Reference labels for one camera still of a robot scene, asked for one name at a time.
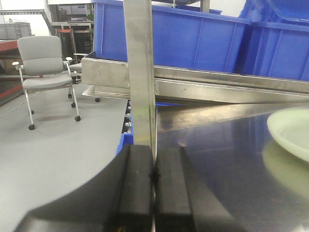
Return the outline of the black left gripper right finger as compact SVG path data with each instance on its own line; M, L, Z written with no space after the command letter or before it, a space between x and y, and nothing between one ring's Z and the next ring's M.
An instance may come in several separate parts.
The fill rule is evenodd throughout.
M155 166L158 232L242 232L193 167L185 148L158 151Z

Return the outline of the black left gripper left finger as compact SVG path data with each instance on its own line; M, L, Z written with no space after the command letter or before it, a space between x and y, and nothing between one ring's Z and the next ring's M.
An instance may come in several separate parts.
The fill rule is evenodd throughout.
M125 145L96 176L69 194L31 211L17 232L149 232L153 156Z

